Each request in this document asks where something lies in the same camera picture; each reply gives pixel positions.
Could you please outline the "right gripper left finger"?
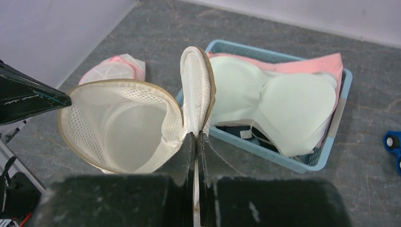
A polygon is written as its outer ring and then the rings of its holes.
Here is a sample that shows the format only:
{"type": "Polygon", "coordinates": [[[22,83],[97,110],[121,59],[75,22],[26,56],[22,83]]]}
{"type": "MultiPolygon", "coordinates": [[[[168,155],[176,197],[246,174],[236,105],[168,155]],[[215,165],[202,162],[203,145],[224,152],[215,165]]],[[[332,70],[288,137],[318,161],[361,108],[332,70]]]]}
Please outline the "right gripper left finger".
{"type": "Polygon", "coordinates": [[[34,227],[192,227],[195,136],[152,174],[77,175],[42,195],[34,227]]]}

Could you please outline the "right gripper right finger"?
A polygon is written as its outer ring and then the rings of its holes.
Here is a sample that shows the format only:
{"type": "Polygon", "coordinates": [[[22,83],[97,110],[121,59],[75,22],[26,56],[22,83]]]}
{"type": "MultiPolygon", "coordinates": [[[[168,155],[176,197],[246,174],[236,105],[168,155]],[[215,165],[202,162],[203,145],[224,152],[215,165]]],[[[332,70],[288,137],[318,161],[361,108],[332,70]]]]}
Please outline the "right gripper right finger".
{"type": "Polygon", "coordinates": [[[349,227],[337,188],[327,180],[239,176],[208,136],[197,139],[203,227],[349,227]]]}

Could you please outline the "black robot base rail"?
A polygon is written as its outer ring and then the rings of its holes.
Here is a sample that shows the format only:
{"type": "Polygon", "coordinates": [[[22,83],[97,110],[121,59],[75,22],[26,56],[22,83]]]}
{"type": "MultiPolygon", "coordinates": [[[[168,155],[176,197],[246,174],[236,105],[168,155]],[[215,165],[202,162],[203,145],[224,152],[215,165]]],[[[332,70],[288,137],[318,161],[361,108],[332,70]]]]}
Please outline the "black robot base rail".
{"type": "Polygon", "coordinates": [[[0,175],[0,225],[2,227],[23,227],[33,216],[41,193],[23,172],[9,175],[16,161],[11,157],[0,175]]]}

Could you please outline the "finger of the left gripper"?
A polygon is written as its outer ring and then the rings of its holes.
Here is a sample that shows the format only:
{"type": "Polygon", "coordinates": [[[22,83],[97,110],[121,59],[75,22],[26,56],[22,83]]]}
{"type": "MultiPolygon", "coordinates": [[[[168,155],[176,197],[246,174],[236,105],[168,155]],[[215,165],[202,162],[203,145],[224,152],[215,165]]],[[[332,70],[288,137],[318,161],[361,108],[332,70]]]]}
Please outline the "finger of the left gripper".
{"type": "Polygon", "coordinates": [[[0,62],[1,126],[71,105],[67,94],[0,62]]]}

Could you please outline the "white mesh laundry bag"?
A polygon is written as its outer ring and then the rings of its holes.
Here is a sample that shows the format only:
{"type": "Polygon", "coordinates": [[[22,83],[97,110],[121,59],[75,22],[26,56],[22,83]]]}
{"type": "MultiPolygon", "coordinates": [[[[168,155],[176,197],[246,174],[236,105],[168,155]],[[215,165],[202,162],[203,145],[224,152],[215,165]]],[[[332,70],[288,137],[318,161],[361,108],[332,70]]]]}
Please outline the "white mesh laundry bag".
{"type": "Polygon", "coordinates": [[[85,73],[79,85],[108,79],[136,79],[145,81],[145,62],[133,58],[129,54],[116,55],[94,66],[85,73]]]}

